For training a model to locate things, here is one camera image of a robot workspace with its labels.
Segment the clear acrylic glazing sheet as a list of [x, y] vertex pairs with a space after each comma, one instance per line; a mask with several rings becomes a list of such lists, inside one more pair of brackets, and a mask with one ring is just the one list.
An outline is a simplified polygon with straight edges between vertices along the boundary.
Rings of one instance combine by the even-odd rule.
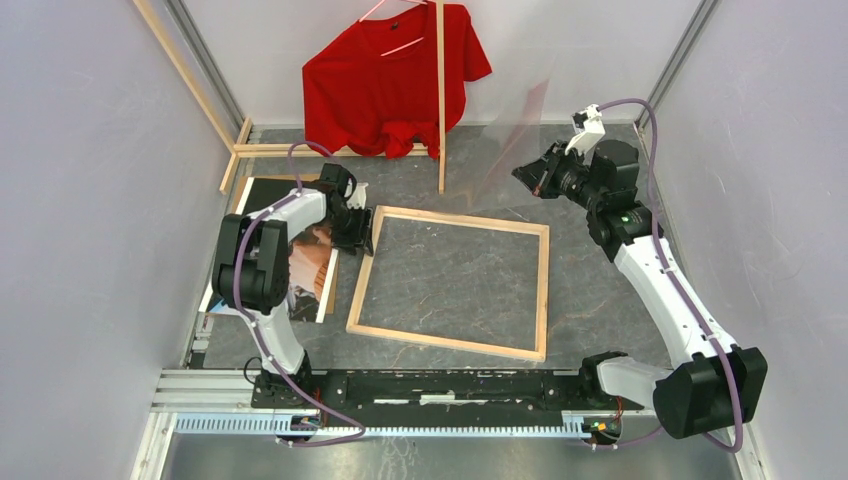
[[550, 55], [527, 59], [505, 77], [498, 91], [504, 104], [469, 158], [468, 213], [539, 202], [512, 172], [541, 155], [540, 124], [554, 60]]

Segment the light wooden picture frame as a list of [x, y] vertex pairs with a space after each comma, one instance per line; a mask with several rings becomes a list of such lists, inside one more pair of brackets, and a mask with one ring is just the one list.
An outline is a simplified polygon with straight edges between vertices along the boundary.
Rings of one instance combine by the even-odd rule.
[[345, 330], [544, 362], [547, 225], [379, 206]]

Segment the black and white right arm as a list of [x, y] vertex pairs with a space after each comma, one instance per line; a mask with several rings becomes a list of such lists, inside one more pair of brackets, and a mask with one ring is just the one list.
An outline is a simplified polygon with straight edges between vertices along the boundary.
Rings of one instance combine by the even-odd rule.
[[615, 397], [653, 410], [675, 439], [740, 434], [756, 413], [768, 372], [757, 347], [742, 348], [698, 299], [651, 210], [638, 200], [638, 150], [604, 140], [589, 158], [557, 142], [512, 175], [540, 199], [564, 197], [586, 212], [592, 240], [633, 286], [657, 326], [672, 367], [623, 352], [588, 357], [580, 400], [602, 408]]

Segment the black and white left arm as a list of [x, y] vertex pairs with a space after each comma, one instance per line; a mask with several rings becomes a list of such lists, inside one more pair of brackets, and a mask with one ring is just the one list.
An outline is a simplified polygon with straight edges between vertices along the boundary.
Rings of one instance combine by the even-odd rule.
[[327, 222], [332, 246], [372, 255], [373, 218], [354, 175], [326, 163], [316, 180], [298, 181], [269, 206], [221, 221], [212, 290], [249, 329], [262, 362], [257, 379], [276, 383], [276, 394], [290, 407], [306, 405], [314, 394], [309, 358], [288, 313], [290, 246], [308, 228]]

